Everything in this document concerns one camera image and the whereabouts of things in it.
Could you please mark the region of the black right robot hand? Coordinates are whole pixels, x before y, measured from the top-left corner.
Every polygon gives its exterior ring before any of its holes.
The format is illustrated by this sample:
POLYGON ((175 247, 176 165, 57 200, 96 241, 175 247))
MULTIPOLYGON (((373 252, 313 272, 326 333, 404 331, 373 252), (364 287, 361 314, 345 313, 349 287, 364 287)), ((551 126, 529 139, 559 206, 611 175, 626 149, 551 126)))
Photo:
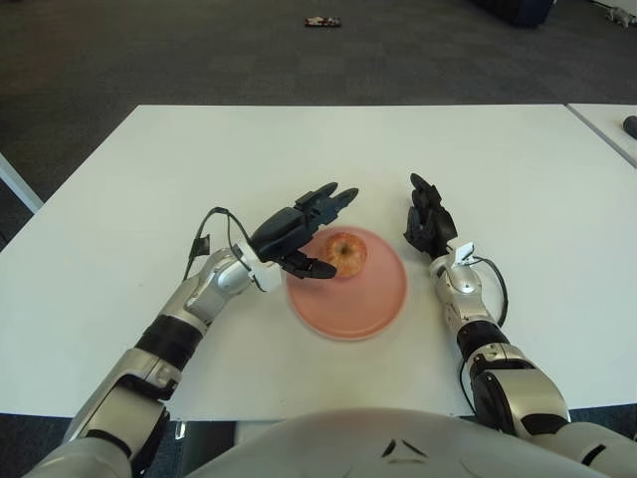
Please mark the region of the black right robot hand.
POLYGON ((403 237, 431 262, 453 254, 449 242, 458 238, 458 232, 451 214, 442 204, 437 187, 415 172, 409 179, 413 187, 412 203, 403 237))

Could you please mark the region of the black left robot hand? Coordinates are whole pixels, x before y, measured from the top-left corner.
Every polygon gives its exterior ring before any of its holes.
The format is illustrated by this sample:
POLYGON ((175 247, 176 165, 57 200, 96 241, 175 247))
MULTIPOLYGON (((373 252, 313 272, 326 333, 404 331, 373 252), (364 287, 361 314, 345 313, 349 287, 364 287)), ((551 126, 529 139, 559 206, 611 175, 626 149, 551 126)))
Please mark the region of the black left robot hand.
POLYGON ((299 279, 332 279, 336 268, 307 256, 302 248, 319 229, 337 218, 357 196, 357 188, 336 193, 337 184, 328 183, 310 191, 268 218, 247 240, 238 243, 247 261, 248 275, 263 292, 279 287, 282 274, 299 279))

